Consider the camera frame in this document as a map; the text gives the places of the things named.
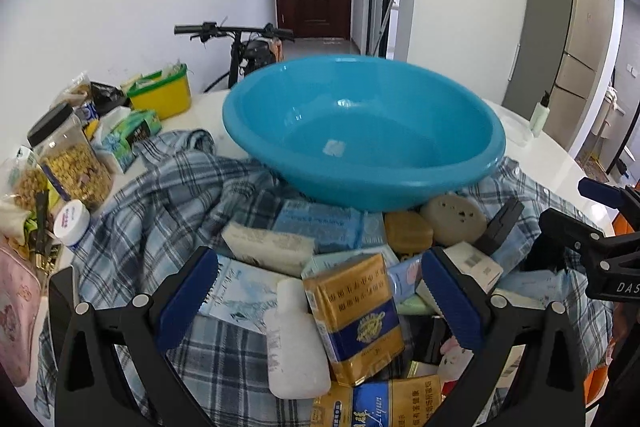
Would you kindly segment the cream barcode box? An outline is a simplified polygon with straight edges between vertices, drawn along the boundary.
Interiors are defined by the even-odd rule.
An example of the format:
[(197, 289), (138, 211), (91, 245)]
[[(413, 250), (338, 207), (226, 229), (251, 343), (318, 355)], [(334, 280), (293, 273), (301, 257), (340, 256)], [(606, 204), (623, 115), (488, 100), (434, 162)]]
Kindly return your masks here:
[(486, 294), (503, 274), (501, 265), (469, 243), (457, 243), (445, 248), (444, 253), (462, 274), (473, 277)]

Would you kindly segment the white plastic bottle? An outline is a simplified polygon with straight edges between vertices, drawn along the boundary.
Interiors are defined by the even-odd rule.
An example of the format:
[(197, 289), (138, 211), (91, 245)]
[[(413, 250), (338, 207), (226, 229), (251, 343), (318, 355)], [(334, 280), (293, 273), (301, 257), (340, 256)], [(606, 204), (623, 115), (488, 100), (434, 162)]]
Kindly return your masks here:
[(271, 393), (282, 400), (325, 395), (331, 388), (329, 361), (301, 280), (289, 277), (278, 283), (277, 304), (264, 321)]

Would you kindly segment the gold cigarette pack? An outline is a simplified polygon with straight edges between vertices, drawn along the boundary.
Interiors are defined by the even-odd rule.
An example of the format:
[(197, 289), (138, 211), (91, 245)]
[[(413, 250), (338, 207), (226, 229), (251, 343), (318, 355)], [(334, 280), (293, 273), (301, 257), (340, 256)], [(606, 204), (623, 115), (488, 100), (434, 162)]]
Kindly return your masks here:
[(405, 349), (380, 254), (359, 256), (303, 280), (336, 381), (358, 386)]

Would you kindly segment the white pink-bow plush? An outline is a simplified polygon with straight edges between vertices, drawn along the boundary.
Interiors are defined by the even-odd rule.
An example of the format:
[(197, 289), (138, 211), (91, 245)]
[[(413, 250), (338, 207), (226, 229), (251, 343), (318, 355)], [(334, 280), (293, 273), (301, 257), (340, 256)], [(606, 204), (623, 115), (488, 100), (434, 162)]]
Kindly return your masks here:
[(440, 347), (440, 354), (442, 358), (437, 375), (442, 385), (442, 394), (449, 395), (474, 357), (474, 353), (461, 347), (456, 337), (451, 337)]

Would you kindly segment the clear plastic lid tray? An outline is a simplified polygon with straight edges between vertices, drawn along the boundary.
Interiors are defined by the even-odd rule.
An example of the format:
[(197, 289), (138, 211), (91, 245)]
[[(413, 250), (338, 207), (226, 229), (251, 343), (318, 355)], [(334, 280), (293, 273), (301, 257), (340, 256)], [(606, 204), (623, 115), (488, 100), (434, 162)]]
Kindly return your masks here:
[(503, 115), (499, 117), (503, 125), (506, 137), (518, 147), (526, 148), (533, 141), (533, 133), (529, 129), (529, 123), (518, 115)]

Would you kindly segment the green pump lotion bottle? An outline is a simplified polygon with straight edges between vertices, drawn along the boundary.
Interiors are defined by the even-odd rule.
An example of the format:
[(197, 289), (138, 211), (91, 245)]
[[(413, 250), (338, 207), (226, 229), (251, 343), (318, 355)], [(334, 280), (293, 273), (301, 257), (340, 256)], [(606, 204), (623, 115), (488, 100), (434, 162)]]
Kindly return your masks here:
[(532, 117), (529, 119), (529, 131), (534, 138), (538, 138), (544, 129), (544, 124), (550, 113), (550, 93), (544, 92), (541, 100), (536, 104)]

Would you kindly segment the pink pouch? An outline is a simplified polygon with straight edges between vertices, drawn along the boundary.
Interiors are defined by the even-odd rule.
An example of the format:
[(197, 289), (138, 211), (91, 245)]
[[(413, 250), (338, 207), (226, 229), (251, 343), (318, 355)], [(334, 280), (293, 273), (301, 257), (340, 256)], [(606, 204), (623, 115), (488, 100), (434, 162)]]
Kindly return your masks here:
[(30, 265), (1, 237), (0, 359), (14, 387), (26, 385), (41, 285)]

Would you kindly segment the red white cigarette carton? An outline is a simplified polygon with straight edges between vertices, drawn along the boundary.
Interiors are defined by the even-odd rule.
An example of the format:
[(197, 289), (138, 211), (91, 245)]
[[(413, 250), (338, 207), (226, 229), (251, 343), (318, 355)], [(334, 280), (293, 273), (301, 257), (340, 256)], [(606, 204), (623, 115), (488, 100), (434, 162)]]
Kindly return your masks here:
[(357, 387), (334, 383), (314, 399), (314, 427), (420, 427), (442, 403), (437, 375), (374, 381)]

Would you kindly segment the amber soap bar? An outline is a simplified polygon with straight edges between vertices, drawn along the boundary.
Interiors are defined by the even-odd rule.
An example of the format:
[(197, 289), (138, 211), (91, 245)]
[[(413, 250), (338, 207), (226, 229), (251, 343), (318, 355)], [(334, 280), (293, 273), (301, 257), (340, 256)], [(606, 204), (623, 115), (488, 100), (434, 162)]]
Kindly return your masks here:
[(401, 256), (420, 254), (433, 245), (431, 225), (414, 211), (388, 212), (384, 216), (387, 244)]

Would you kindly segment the gold grey refrigerator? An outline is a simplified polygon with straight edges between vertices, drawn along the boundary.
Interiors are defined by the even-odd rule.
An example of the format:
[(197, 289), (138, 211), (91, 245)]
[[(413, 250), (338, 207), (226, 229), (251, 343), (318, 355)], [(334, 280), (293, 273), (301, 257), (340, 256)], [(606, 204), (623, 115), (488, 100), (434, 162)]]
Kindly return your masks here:
[(525, 119), (549, 98), (544, 132), (564, 150), (596, 89), (611, 38), (614, 0), (527, 0), (521, 39), (502, 105)]

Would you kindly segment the white blue cream jar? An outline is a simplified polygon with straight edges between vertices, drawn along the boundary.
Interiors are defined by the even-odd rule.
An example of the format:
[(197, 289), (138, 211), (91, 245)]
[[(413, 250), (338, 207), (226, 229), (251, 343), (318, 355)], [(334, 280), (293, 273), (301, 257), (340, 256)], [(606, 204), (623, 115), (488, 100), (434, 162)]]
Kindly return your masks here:
[(54, 236), (66, 247), (74, 247), (84, 237), (91, 222), (88, 208), (79, 199), (66, 202), (53, 223)]

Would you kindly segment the blue wet wipes pack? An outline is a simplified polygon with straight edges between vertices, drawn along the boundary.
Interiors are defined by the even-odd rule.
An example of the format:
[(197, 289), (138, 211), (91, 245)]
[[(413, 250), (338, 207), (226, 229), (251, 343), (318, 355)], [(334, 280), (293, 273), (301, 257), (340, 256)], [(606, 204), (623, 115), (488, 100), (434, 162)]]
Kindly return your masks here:
[(272, 231), (313, 239), (317, 254), (356, 251), (386, 243), (382, 213), (288, 199)]

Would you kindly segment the blue plastic basin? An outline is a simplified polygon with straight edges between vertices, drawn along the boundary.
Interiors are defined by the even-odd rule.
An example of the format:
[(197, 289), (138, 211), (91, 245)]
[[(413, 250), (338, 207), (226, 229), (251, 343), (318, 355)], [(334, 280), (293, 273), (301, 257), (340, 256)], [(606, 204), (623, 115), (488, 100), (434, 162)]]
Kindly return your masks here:
[(405, 210), (473, 185), (506, 153), (476, 94), (431, 70), (319, 55), (253, 72), (222, 106), (228, 135), (300, 193), (367, 211)]

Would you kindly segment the mop with metal pole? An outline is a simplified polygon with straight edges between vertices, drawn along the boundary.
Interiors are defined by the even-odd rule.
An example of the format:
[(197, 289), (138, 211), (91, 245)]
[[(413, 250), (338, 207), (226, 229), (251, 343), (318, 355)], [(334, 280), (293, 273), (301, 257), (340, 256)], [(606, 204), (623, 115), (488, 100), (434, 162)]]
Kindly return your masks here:
[(388, 0), (388, 2), (386, 3), (380, 31), (378, 32), (378, 38), (376, 38), (375, 46), (373, 49), (373, 53), (375, 53), (377, 56), (386, 57), (386, 51), (382, 51), (381, 46), (382, 41), (388, 34), (388, 28), (390, 27), (390, 13), (392, 12), (394, 2), (395, 0)]

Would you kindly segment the black bicycle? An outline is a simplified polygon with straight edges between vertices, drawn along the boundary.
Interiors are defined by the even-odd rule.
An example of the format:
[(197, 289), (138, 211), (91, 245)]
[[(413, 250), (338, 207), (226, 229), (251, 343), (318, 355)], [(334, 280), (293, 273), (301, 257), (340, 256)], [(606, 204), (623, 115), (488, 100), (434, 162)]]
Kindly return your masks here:
[(216, 22), (203, 22), (201, 25), (176, 25), (176, 36), (187, 35), (191, 40), (198, 39), (205, 44), (212, 39), (230, 38), (230, 67), (228, 72), (221, 75), (204, 89), (212, 91), (224, 80), (227, 87), (234, 87), (240, 76), (246, 77), (257, 69), (276, 64), (277, 49), (283, 41), (294, 42), (294, 32), (289, 29), (277, 28), (272, 23), (264, 27), (224, 26)]

